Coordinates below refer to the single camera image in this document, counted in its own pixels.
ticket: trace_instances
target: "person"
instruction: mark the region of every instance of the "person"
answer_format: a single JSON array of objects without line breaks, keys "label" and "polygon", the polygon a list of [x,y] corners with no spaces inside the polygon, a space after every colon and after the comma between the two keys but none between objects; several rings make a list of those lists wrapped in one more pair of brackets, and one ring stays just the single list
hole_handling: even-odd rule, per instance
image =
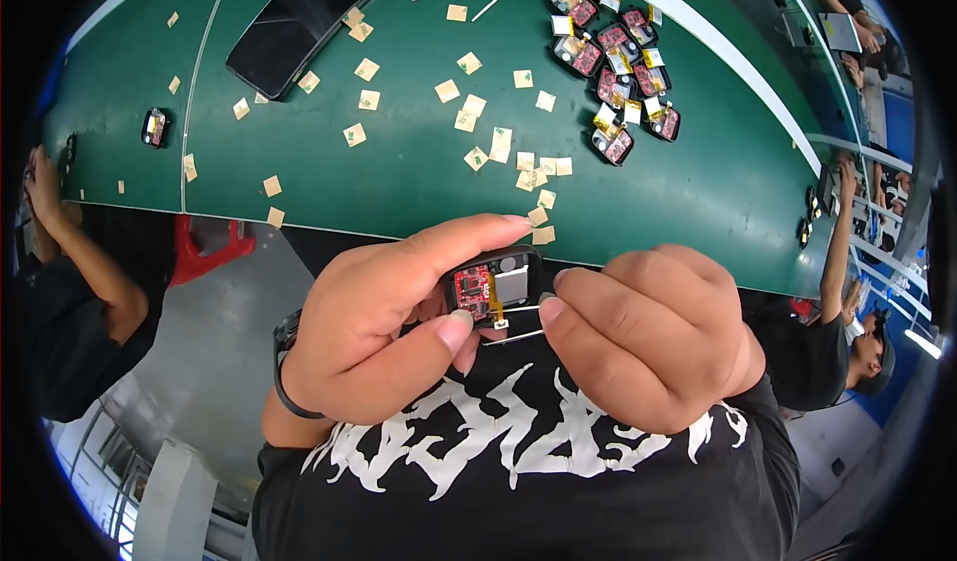
[{"label": "person", "polygon": [[545,342],[482,347],[437,281],[530,229],[450,220],[321,271],[262,412],[260,559],[783,557],[797,459],[730,274],[678,245],[570,268]]},{"label": "person", "polygon": [[841,60],[855,85],[864,87],[865,66],[879,70],[880,79],[887,73],[901,75],[906,68],[903,49],[886,27],[876,23],[864,9],[861,0],[819,0],[821,5],[836,13],[851,15],[852,23],[863,50],[862,55],[842,53]]},{"label": "person", "polygon": [[59,173],[43,146],[24,181],[35,234],[14,297],[24,358],[43,418],[80,418],[153,344],[175,266],[173,216],[60,201]]},{"label": "person", "polygon": [[847,389],[876,395],[894,371],[894,347],[882,322],[855,337],[848,351],[841,292],[856,181],[849,161],[837,164],[840,212],[821,276],[820,317],[803,325],[793,315],[789,298],[742,294],[744,319],[764,348],[774,395],[782,406],[800,412],[831,406]]}]

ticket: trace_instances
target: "hair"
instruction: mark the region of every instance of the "hair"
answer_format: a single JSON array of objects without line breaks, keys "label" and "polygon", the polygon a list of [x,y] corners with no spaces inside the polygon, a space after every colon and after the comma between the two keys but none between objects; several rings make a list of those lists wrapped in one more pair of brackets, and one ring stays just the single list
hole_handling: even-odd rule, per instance
[{"label": "hair", "polygon": [[884,233],[883,237],[880,238],[880,249],[884,250],[887,253],[894,251],[894,238],[887,233]]}]

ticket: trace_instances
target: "hand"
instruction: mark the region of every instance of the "hand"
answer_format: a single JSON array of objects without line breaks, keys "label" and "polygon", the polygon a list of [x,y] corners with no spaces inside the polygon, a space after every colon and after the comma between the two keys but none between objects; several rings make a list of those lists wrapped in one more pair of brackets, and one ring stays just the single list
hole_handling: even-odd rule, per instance
[{"label": "hand", "polygon": [[854,29],[857,32],[857,40],[860,41],[860,45],[864,50],[868,52],[880,52],[880,44],[874,36],[874,32],[861,25],[857,19],[854,19]]},{"label": "hand", "polygon": [[30,212],[40,222],[47,224],[60,213],[59,172],[43,146],[30,151],[30,163],[23,186],[27,191]]},{"label": "hand", "polygon": [[857,63],[857,60],[846,52],[841,53],[840,59],[844,63],[844,68],[847,69],[847,74],[851,77],[851,81],[854,82],[857,89],[864,89],[864,72],[860,70],[860,65]]},{"label": "hand", "polygon": [[[449,220],[395,244],[337,256],[313,284],[283,361],[290,400],[330,419],[370,425],[399,413],[454,365],[467,374],[479,334],[472,317],[443,315],[443,274],[531,230],[525,217]],[[425,321],[398,337],[403,324]],[[483,331],[491,338],[504,331]]]},{"label": "hand", "polygon": [[558,297],[539,309],[545,338],[582,392],[619,422],[674,434],[761,376],[763,364],[749,372],[734,280],[700,252],[659,245],[622,254],[600,273],[570,268],[555,282]]},{"label": "hand", "polygon": [[845,158],[837,161],[837,170],[840,172],[840,207],[850,212],[851,205],[854,204],[854,190],[857,185],[857,179],[854,175],[854,167]]}]

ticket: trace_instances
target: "black cap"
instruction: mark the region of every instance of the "black cap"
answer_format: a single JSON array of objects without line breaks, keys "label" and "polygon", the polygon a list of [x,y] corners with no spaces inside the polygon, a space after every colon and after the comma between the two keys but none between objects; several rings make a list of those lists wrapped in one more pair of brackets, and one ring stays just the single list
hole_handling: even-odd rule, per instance
[{"label": "black cap", "polygon": [[891,380],[894,373],[894,362],[897,356],[894,353],[894,345],[891,343],[890,335],[887,331],[887,317],[891,315],[891,310],[880,309],[876,305],[871,312],[876,317],[876,326],[874,336],[880,339],[884,346],[884,352],[880,354],[880,372],[876,376],[860,378],[854,386],[854,390],[862,395],[872,397],[884,390],[887,383]]}]

